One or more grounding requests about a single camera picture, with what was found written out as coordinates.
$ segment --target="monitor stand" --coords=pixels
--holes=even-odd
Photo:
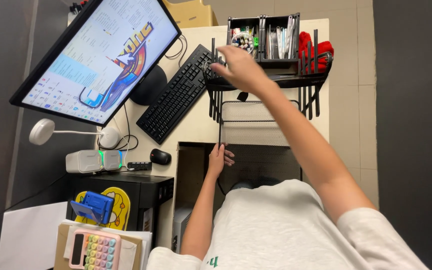
[[[129,95],[129,98],[136,104],[148,106],[159,97],[168,84],[166,74],[159,65],[155,65],[153,70],[149,71],[146,78],[137,86]]]

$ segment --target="black mouse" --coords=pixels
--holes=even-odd
[[[149,160],[152,163],[167,165],[171,162],[171,154],[161,151],[157,148],[151,150],[151,154],[149,155]]]

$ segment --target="white desk lamp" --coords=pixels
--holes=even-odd
[[[99,144],[106,148],[115,148],[121,140],[121,135],[112,127],[105,127],[100,132],[79,132],[69,130],[54,130],[54,121],[43,118],[38,121],[29,133],[29,142],[35,145],[46,143],[53,133],[95,134],[99,135]]]

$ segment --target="monitor screen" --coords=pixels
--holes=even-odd
[[[21,103],[105,126],[178,31],[158,0],[101,0]]]

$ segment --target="red cloth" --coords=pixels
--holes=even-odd
[[[311,56],[314,58],[313,55],[315,52],[315,48],[313,47],[313,42],[311,40],[311,36],[309,33],[301,32],[299,34],[299,59],[303,59],[303,52],[305,52],[306,55],[306,64],[308,63],[308,41],[311,41]],[[331,45],[331,42],[329,41],[323,41],[321,43],[318,43],[318,54],[322,54],[324,52],[330,52],[333,56],[335,55],[335,50],[333,49],[333,46]],[[318,72],[323,72],[326,70],[326,58],[318,59]],[[311,73],[315,72],[315,64],[314,61],[311,62]]]

